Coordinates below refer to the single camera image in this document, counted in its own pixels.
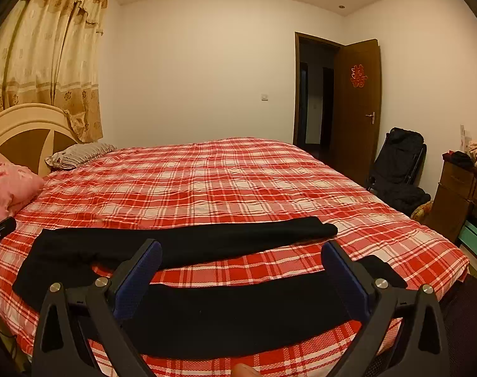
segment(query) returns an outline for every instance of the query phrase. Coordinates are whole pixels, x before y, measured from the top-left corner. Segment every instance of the blue gripper pad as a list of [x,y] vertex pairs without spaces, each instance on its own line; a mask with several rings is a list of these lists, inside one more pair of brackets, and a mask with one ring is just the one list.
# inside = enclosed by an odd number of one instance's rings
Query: blue gripper pad
[[341,301],[345,305],[351,319],[361,323],[367,322],[371,317],[369,296],[358,281],[352,269],[340,256],[332,242],[326,242],[321,249],[322,264],[330,276],[333,286]]
[[117,320],[134,316],[149,282],[160,267],[161,258],[161,245],[159,242],[153,242],[127,275],[114,299],[113,315]]

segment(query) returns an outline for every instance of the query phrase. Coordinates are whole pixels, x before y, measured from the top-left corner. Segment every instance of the door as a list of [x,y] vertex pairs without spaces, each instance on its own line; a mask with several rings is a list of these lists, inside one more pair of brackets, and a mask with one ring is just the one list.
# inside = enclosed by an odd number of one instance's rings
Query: door
[[377,40],[340,48],[335,57],[330,164],[366,186],[380,128],[382,74]]
[[322,69],[322,126],[320,146],[328,149],[331,143],[332,114],[335,100],[335,70]]
[[296,146],[306,145],[306,120],[308,117],[308,64],[300,62],[300,107]]

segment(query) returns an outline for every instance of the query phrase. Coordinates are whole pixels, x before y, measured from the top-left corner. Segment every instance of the black folded trousers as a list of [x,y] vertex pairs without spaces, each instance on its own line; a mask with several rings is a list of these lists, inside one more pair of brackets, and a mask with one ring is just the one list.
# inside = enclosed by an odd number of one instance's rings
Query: black folded trousers
[[[147,238],[163,249],[160,269],[217,261],[336,235],[317,217],[254,224],[211,224],[166,230],[69,228],[43,230],[22,264],[13,290],[40,311],[53,282],[91,284],[93,263],[114,270]],[[373,277],[406,282],[375,256],[360,260]],[[142,354],[159,358],[238,357],[299,343],[349,320],[324,271],[246,286],[168,287],[152,284],[134,318],[122,323]],[[100,341],[81,320],[87,338]]]

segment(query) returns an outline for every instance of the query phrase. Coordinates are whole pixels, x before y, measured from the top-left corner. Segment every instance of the black chair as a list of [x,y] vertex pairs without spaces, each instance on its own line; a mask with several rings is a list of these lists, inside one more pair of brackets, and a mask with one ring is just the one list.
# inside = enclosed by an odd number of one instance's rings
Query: black chair
[[414,186],[427,153],[420,133],[393,128],[371,168],[367,190],[410,216],[430,195]]

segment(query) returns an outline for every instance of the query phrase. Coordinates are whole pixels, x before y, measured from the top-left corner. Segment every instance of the black cable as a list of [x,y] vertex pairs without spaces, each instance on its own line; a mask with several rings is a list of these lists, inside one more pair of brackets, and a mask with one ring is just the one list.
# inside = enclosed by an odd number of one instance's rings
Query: black cable
[[11,336],[8,336],[7,334],[3,333],[0,331],[0,334],[2,334],[4,337],[8,338],[8,339],[16,339],[17,338],[17,335],[13,334]]

